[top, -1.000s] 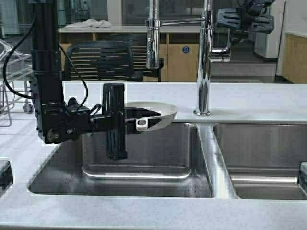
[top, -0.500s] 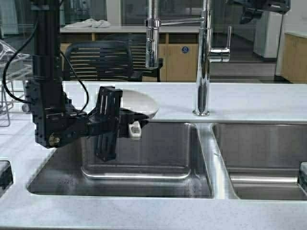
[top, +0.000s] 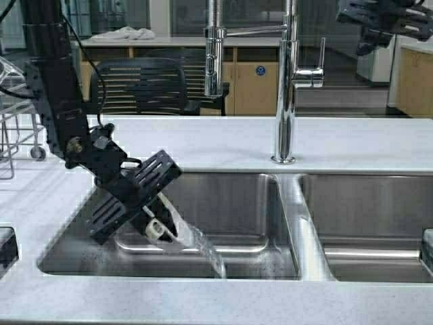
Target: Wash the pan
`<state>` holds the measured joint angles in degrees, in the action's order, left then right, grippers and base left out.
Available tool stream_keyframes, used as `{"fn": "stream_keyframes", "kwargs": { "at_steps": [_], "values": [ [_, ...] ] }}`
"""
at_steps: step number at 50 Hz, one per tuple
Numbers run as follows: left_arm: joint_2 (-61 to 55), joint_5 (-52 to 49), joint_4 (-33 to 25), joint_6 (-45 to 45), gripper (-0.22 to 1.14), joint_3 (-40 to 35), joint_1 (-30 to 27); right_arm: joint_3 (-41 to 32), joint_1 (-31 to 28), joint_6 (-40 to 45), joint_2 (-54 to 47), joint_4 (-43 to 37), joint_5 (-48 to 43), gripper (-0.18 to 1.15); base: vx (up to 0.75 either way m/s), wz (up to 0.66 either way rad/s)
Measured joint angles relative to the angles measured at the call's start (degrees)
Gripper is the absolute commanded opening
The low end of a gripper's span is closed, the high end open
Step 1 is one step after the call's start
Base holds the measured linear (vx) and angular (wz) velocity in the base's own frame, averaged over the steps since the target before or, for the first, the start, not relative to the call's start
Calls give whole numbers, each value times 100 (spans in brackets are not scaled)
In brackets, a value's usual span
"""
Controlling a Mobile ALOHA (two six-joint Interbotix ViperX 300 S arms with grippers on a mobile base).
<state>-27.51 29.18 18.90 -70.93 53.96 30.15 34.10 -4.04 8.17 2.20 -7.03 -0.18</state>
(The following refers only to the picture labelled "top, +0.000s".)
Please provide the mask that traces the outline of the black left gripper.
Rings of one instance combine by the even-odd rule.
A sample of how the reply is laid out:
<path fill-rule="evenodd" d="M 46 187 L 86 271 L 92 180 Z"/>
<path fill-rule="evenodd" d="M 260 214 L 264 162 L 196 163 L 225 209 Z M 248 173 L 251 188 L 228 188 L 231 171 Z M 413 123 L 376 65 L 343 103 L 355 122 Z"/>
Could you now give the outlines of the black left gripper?
<path fill-rule="evenodd" d="M 150 240 L 169 240 L 166 226 L 148 207 L 160 209 L 157 195 L 182 174 L 181 168 L 164 150 L 145 161 L 129 157 L 112 139 L 113 132 L 114 125 L 108 123 L 66 144 L 66 166 L 90 171 L 104 194 L 87 221 L 89 236 L 104 244 L 131 221 L 144 223 L 144 236 Z"/>

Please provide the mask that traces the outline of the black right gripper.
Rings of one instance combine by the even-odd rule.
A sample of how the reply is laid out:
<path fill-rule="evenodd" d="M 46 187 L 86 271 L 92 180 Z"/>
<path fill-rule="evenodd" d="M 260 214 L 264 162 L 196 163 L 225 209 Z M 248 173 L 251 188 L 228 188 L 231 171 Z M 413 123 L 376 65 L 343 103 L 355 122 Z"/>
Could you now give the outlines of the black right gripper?
<path fill-rule="evenodd" d="M 387 48 L 397 35 L 421 42 L 432 37 L 432 9 L 424 1 L 339 1 L 336 21 L 361 27 L 358 56 Z"/>

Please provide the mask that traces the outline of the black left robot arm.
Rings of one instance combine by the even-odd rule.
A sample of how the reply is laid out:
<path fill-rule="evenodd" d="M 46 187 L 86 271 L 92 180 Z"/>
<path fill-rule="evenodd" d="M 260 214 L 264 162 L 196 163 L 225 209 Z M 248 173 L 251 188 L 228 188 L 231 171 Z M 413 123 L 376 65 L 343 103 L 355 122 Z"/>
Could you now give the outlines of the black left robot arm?
<path fill-rule="evenodd" d="M 49 149 L 67 169 L 92 173 L 103 192 L 87 222 L 90 237 L 103 244 L 132 223 L 150 240 L 172 242 L 177 224 L 162 191 L 181 169 L 164 150 L 144 161 L 130 157 L 112 139 L 111 124 L 89 126 L 61 3 L 22 1 L 20 7 L 30 56 L 26 82 Z"/>

